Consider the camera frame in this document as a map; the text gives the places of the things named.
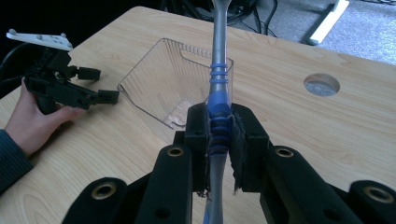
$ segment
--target human hand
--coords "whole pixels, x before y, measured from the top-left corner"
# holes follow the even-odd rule
[[[49,140],[62,123],[83,112],[81,108],[64,106],[52,114],[44,115],[37,106],[35,96],[26,89],[22,81],[20,99],[5,130],[29,157]]]

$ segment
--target circular hole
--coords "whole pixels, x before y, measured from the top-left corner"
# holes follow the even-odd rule
[[[171,157],[178,157],[183,155],[184,151],[181,148],[174,147],[174,148],[169,148],[167,153]]]
[[[92,191],[92,197],[96,200],[103,200],[116,192],[117,186],[114,182],[106,182],[96,186]]]
[[[332,221],[341,221],[340,215],[332,209],[326,208],[323,210],[324,215]]]
[[[290,158],[294,155],[292,151],[290,151],[289,149],[286,149],[286,148],[277,148],[276,154],[278,156],[286,157],[286,158]]]
[[[305,88],[318,96],[332,96],[340,91],[340,83],[328,74],[313,74],[305,78]]]
[[[394,198],[391,194],[389,194],[387,191],[384,191],[382,189],[376,188],[376,187],[365,187],[364,192],[372,199],[381,202],[381,203],[393,203]]]
[[[155,216],[159,219],[166,219],[171,215],[171,212],[168,208],[161,207],[155,211]]]

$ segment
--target floor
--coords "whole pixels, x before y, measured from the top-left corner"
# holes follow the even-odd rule
[[[266,30],[264,23],[275,1],[257,1],[263,33]],[[309,36],[315,32],[334,3],[335,0],[280,0],[270,21],[268,35],[274,33],[278,38],[307,44]],[[231,26],[258,31],[254,13]],[[396,65],[396,6],[349,0],[346,11],[317,47]]]

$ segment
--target brass screw hole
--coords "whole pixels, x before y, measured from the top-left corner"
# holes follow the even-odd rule
[[[364,193],[367,194],[371,199],[376,200],[381,203],[394,203],[395,199],[391,194],[389,194],[387,191],[372,187],[372,186],[367,186],[363,189]]]
[[[117,190],[114,182],[106,182],[96,186],[92,191],[92,197],[96,200],[103,200],[113,195]]]

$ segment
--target white object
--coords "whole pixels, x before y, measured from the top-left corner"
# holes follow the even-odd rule
[[[332,11],[327,15],[327,17],[320,24],[318,29],[309,38],[309,44],[318,45],[320,44],[324,37],[330,32],[332,27],[347,9],[349,2],[347,0],[337,0]]]
[[[7,37],[14,40],[19,40],[26,43],[37,44],[54,49],[63,49],[70,51],[73,49],[72,44],[67,40],[65,34],[61,35],[34,35],[34,34],[19,34],[15,30],[10,29]]]

